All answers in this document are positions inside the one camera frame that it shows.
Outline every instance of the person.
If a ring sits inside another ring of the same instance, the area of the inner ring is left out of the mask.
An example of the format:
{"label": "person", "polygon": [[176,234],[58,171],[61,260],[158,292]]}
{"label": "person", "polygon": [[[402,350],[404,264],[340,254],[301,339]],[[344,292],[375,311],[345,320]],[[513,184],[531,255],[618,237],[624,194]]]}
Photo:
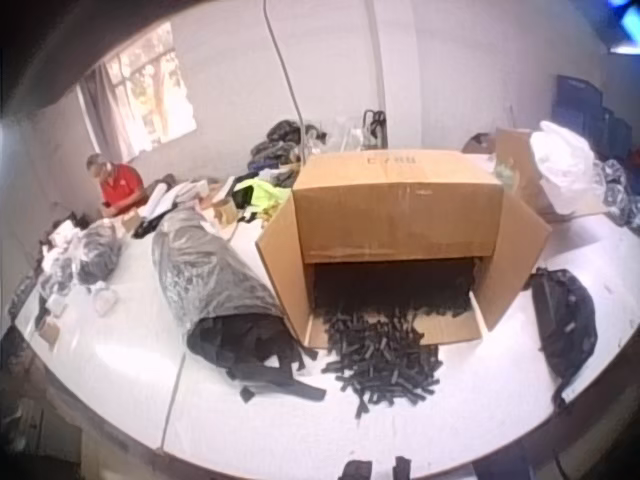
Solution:
{"label": "person", "polygon": [[87,158],[87,171],[100,182],[104,199],[103,216],[121,215],[134,207],[144,205],[147,201],[142,178],[130,165],[115,164],[99,153],[94,153]]}

